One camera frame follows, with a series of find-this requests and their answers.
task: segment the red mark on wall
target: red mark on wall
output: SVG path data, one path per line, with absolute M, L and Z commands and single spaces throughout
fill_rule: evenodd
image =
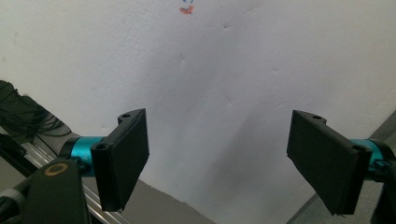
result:
M 194 6 L 189 6 L 187 8 L 181 7 L 180 12 L 185 14 L 185 15 L 190 15 L 192 14 L 192 11 L 194 10 Z

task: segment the screw hole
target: screw hole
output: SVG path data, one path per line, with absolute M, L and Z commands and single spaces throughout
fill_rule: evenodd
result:
M 353 146 L 353 148 L 358 151 L 366 151 L 366 148 L 361 146 Z
M 96 149 L 102 150 L 102 149 L 106 149 L 107 145 L 106 144 L 99 144 Z

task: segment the white wall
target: white wall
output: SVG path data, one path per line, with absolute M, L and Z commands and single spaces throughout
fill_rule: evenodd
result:
M 285 223 L 313 194 L 292 109 L 367 137 L 396 109 L 393 1 L 0 1 L 0 76 L 82 135 L 148 110 L 141 178 L 218 223 Z

